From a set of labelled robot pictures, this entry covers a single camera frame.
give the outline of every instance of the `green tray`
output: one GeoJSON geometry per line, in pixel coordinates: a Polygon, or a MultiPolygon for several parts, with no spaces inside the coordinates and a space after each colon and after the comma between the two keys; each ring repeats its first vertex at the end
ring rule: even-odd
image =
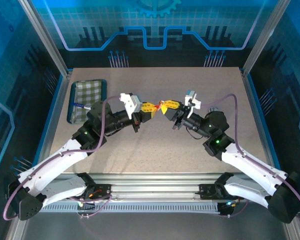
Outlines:
{"type": "Polygon", "coordinates": [[[88,120],[89,110],[74,106],[78,103],[92,106],[97,101],[107,98],[107,81],[104,79],[76,81],[71,85],[68,112],[66,120],[70,124],[82,124],[88,120]]]}

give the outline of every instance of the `metal post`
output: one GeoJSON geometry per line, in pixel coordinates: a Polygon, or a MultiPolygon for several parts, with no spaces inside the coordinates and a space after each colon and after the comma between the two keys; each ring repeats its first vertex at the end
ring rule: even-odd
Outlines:
{"type": "Polygon", "coordinates": [[[108,56],[108,59],[109,59],[111,68],[113,68],[113,66],[112,66],[112,61],[111,61],[111,56],[108,56]]]}
{"type": "Polygon", "coordinates": [[[259,103],[260,105],[262,105],[263,103],[265,103],[265,101],[267,101],[269,98],[271,98],[271,93],[268,92],[268,95],[265,95],[263,99],[259,99],[259,103]]]}
{"type": "Polygon", "coordinates": [[[113,56],[113,58],[114,58],[114,62],[115,62],[115,68],[119,68],[119,66],[118,66],[118,61],[117,61],[117,56],[113,56]]]}
{"type": "Polygon", "coordinates": [[[123,56],[120,56],[121,68],[124,68],[123,56]]]}
{"type": "Polygon", "coordinates": [[[270,113],[271,112],[271,110],[272,109],[274,109],[275,108],[275,106],[273,106],[272,105],[272,107],[271,108],[268,108],[268,110],[267,110],[267,112],[264,114],[264,116],[267,116],[268,115],[268,113],[270,113]]]}
{"type": "Polygon", "coordinates": [[[129,56],[125,56],[125,59],[126,59],[126,66],[127,66],[128,68],[130,68],[130,67],[129,67],[129,56]]]}
{"type": "Polygon", "coordinates": [[[219,53],[219,51],[217,50],[217,51],[215,51],[215,56],[214,56],[214,58],[213,58],[213,63],[212,63],[212,67],[214,67],[214,65],[215,65],[215,61],[216,61],[216,59],[217,59],[217,54],[219,53]]]}
{"type": "Polygon", "coordinates": [[[5,240],[21,240],[27,221],[20,221],[19,218],[13,219],[5,240]]]}
{"type": "Polygon", "coordinates": [[[209,67],[209,61],[210,61],[210,57],[211,57],[211,54],[213,53],[214,51],[210,50],[210,55],[208,57],[208,62],[206,63],[206,66],[205,67],[209,67]]]}
{"type": "Polygon", "coordinates": [[[204,60],[204,64],[203,64],[204,67],[206,67],[206,65],[207,65],[206,64],[207,63],[207,59],[208,59],[208,55],[205,56],[205,60],[204,60]]]}
{"type": "Polygon", "coordinates": [[[214,58],[215,58],[215,56],[214,56],[214,55],[212,55],[212,56],[211,56],[211,60],[210,60],[209,67],[213,67],[213,66],[211,66],[211,64],[212,64],[212,62],[213,62],[214,58]]]}
{"type": "Polygon", "coordinates": [[[253,49],[242,68],[244,77],[246,77],[251,71],[252,67],[257,61],[259,55],[261,54],[262,50],[267,44],[272,33],[274,32],[278,22],[280,21],[289,3],[290,0],[279,0],[276,6],[274,7],[269,19],[267,20],[262,32],[260,33],[260,36],[258,37],[258,40],[253,46],[253,49]]]}
{"type": "Polygon", "coordinates": [[[121,51],[122,55],[123,55],[123,61],[124,61],[124,68],[127,67],[127,64],[126,64],[126,57],[125,57],[125,51],[121,51]]]}
{"type": "Polygon", "coordinates": [[[47,49],[50,54],[52,60],[54,61],[56,67],[60,71],[60,73],[65,77],[68,74],[68,68],[61,57],[54,41],[52,40],[48,30],[46,29],[44,23],[42,22],[35,6],[31,2],[31,0],[18,0],[21,4],[25,14],[29,18],[32,23],[36,33],[39,35],[43,45],[47,49]]]}
{"type": "Polygon", "coordinates": [[[269,96],[269,98],[268,98],[267,100],[263,101],[263,102],[260,104],[260,106],[261,106],[262,109],[263,109],[269,102],[272,101],[272,97],[273,97],[273,96],[269,96]]]}
{"type": "Polygon", "coordinates": [[[259,98],[259,102],[262,100],[263,97],[265,97],[268,93],[269,89],[265,90],[264,94],[259,98]]]}

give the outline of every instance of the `white cable clip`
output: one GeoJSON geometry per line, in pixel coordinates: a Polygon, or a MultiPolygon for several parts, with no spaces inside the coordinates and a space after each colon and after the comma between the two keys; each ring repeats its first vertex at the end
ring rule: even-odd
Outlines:
{"type": "Polygon", "coordinates": [[[279,175],[279,173],[277,173],[277,172],[274,172],[274,173],[275,173],[275,175],[272,175],[272,177],[277,178],[277,176],[279,175]]]}
{"type": "Polygon", "coordinates": [[[189,112],[187,118],[190,118],[191,114],[194,112],[194,108],[200,109],[200,107],[201,107],[201,101],[198,101],[196,99],[196,96],[197,96],[196,92],[191,91],[191,90],[189,90],[187,92],[187,94],[185,95],[184,105],[190,107],[190,112],[189,112]]]}
{"type": "Polygon", "coordinates": [[[137,95],[121,93],[120,101],[124,103],[124,108],[130,120],[132,119],[133,113],[138,113],[141,110],[142,102],[137,95]]]}

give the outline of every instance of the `gear logo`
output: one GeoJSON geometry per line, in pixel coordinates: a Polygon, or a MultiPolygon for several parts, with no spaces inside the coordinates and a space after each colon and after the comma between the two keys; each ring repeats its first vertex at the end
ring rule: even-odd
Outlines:
{"type": "Polygon", "coordinates": [[[147,17],[164,17],[170,14],[171,10],[176,10],[181,0],[136,0],[133,3],[134,10],[147,17]]]}
{"type": "Polygon", "coordinates": [[[8,23],[12,24],[21,13],[18,0],[0,0],[0,13],[8,23]]]}

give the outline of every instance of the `metal frame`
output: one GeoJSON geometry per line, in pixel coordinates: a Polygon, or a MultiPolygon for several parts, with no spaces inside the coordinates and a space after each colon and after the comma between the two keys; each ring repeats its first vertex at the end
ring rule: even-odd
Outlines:
{"type": "Polygon", "coordinates": [[[40,163],[42,160],[46,159],[50,155],[51,146],[54,141],[56,129],[58,126],[61,110],[62,110],[64,101],[66,98],[66,93],[67,93],[71,75],[72,75],[72,70],[70,70],[69,73],[67,74],[67,76],[64,76],[62,79],[60,89],[57,93],[55,105],[54,105],[54,108],[52,111],[51,120],[48,124],[46,134],[44,136],[44,140],[42,143],[42,149],[38,156],[38,163],[40,163]]]}
{"type": "MultiPolygon", "coordinates": [[[[40,159],[44,159],[49,155],[51,143],[54,136],[54,130],[58,124],[61,107],[64,102],[66,90],[69,84],[70,76],[68,75],[68,68],[63,61],[56,45],[50,37],[47,29],[41,21],[38,12],[31,2],[27,0],[19,0],[25,13],[30,19],[33,27],[38,33],[44,46],[48,50],[54,63],[58,67],[60,73],[66,77],[63,81],[56,100],[56,107],[52,113],[52,121],[49,124],[46,138],[42,146],[42,152],[40,159]]],[[[290,0],[279,0],[271,13],[268,21],[266,22],[264,29],[262,30],[256,44],[254,45],[250,55],[247,58],[243,67],[243,77],[247,78],[253,65],[257,61],[260,53],[265,47],[268,39],[272,35],[276,25],[285,12],[290,0]]],[[[252,96],[248,92],[250,103],[253,103],[252,96]]],[[[252,111],[256,111],[256,108],[252,104],[252,111]]],[[[260,119],[256,118],[258,130],[261,133],[261,141],[266,152],[268,162],[273,165],[271,153],[267,147],[267,140],[265,138],[264,130],[260,126],[260,119]]],[[[56,181],[65,180],[73,177],[73,174],[62,174],[56,181]]],[[[92,178],[98,183],[112,184],[112,190],[115,201],[122,202],[144,202],[145,199],[148,202],[180,202],[180,203],[193,203],[201,202],[199,196],[194,194],[194,191],[198,188],[198,184],[211,184],[220,176],[220,173],[174,173],[174,174],[91,174],[92,178]]],[[[247,179],[248,177],[243,174],[237,174],[241,178],[247,179]]],[[[27,221],[19,221],[14,219],[9,228],[6,240],[20,240],[23,235],[23,231],[26,227],[27,221]]],[[[300,221],[294,219],[291,224],[286,224],[287,235],[291,239],[300,240],[300,221]]]]}
{"type": "Polygon", "coordinates": [[[261,140],[261,144],[262,144],[263,151],[265,154],[265,158],[269,165],[274,166],[275,165],[274,156],[272,155],[270,147],[269,147],[270,144],[272,144],[272,143],[270,143],[267,140],[266,131],[263,128],[261,116],[259,114],[257,103],[254,98],[253,90],[249,84],[248,77],[243,76],[243,74],[242,74],[242,81],[243,81],[243,85],[244,85],[244,88],[245,88],[245,91],[246,91],[246,94],[247,94],[247,97],[248,97],[248,100],[249,100],[249,103],[251,106],[251,111],[252,111],[252,114],[253,114],[253,117],[255,120],[255,125],[256,125],[257,131],[260,136],[260,140],[261,140]]]}
{"type": "Polygon", "coordinates": [[[278,3],[275,5],[269,19],[266,21],[262,32],[260,33],[250,55],[246,59],[246,62],[242,68],[244,77],[247,77],[250,73],[259,55],[261,54],[262,50],[267,44],[269,38],[274,33],[274,30],[278,22],[280,21],[282,15],[285,13],[290,1],[291,0],[279,0],[278,3]]]}
{"type": "Polygon", "coordinates": [[[62,76],[67,76],[68,68],[60,55],[54,41],[52,40],[48,30],[46,29],[44,23],[42,22],[35,6],[31,2],[31,0],[18,0],[20,5],[22,6],[25,14],[28,16],[30,22],[32,23],[36,33],[39,35],[42,43],[47,49],[49,55],[57,66],[58,70],[62,74],[62,76]]]}

